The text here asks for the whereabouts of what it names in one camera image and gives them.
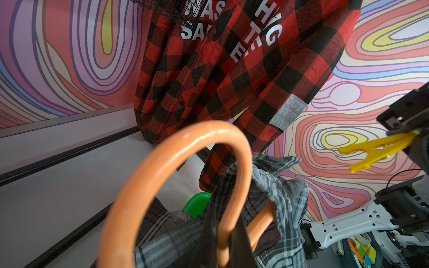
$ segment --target fabric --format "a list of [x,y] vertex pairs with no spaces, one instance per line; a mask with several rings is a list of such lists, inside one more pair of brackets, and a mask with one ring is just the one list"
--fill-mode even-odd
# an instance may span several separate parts
[[[158,198],[155,198],[140,225],[136,238],[136,247],[157,239],[159,236],[190,219],[192,219],[191,215],[183,211],[173,211],[169,213]],[[97,260],[93,262],[90,268],[96,267]]]
[[[234,124],[263,152],[284,131],[272,120],[288,99],[308,104],[330,77],[361,2],[209,0],[194,32],[154,14],[135,102],[145,139],[246,109]],[[212,192],[233,162],[229,146],[215,145],[200,188]]]
[[188,258],[188,263],[180,262],[182,267],[218,268],[218,260],[216,257],[217,228],[218,221],[216,220],[215,207],[211,206],[210,210],[205,213],[204,225],[202,226],[198,243],[194,250],[189,250],[189,255],[192,255],[192,257]]
[[[276,158],[264,154],[253,156],[251,188],[241,213],[245,225],[256,217],[269,200],[275,204],[275,221],[271,225],[273,228],[270,226],[264,232],[255,250],[256,261],[262,268],[305,267],[302,247],[304,238],[299,224],[307,211],[308,185],[302,179],[287,181],[277,176],[300,160],[299,157]],[[192,256],[202,233],[206,213],[214,209],[216,220],[220,222],[231,197],[236,174],[237,165],[234,163],[214,190],[204,214],[179,226],[173,224],[166,233],[160,234],[161,228],[167,229],[165,225],[159,224],[161,220],[146,215],[142,227],[151,233],[144,236],[151,237],[152,232],[158,236],[136,247],[136,267],[179,267],[175,264],[177,260],[183,261],[182,256]]]
[[249,235],[243,219],[240,217],[233,231],[230,242],[229,268],[259,268],[250,245]]

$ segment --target black cable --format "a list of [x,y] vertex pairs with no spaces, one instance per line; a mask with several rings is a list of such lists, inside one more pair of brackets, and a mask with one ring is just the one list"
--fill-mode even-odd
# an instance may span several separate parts
[[388,182],[387,182],[387,184],[386,184],[386,188],[389,186],[390,181],[391,181],[391,180],[392,180],[396,175],[401,174],[401,173],[406,172],[406,171],[413,171],[413,170],[422,170],[422,169],[406,169],[406,170],[402,170],[402,171],[400,171],[400,172],[396,173],[395,175],[393,175],[393,176],[389,179],[389,181],[388,181]]

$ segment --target gray plaid shirt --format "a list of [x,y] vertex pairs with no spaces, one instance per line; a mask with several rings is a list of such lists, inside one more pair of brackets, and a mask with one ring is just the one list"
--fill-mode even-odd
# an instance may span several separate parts
[[[275,221],[259,239],[255,250],[260,267],[305,268],[305,255],[299,224],[307,211],[308,185],[302,179],[285,180],[279,172],[301,161],[299,157],[253,156],[252,184],[242,217],[248,225],[269,200],[275,203]],[[214,190],[204,214],[215,206],[221,220],[234,189],[237,165],[232,164]],[[169,213],[155,199],[142,222],[134,261],[137,268],[164,268],[198,242],[204,214],[191,218],[187,213]]]

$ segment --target green plastic object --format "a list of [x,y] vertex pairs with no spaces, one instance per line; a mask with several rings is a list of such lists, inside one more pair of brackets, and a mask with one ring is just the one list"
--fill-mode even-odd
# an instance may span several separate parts
[[359,255],[362,257],[362,259],[365,257],[365,255],[366,255],[366,252],[365,252],[365,249],[362,247],[362,246],[360,246],[358,249],[357,249],[357,252],[359,253]]
[[183,207],[183,211],[189,213],[193,218],[201,215],[204,212],[205,207],[207,207],[210,197],[211,193],[205,192],[192,196],[188,203]]

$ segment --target colorful mural wall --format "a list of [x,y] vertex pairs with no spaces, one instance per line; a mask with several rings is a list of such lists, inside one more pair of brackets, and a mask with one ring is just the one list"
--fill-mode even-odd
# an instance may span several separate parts
[[145,44],[139,5],[5,0],[0,7],[0,129],[134,102]]
[[[399,171],[419,168],[402,152],[351,174],[362,152],[338,148],[385,137],[375,120],[408,91],[429,81],[429,1],[364,1],[361,16],[332,77],[305,112],[266,153],[303,160],[281,175],[310,186],[308,217],[333,218],[354,210]],[[391,183],[414,178],[404,172]]]

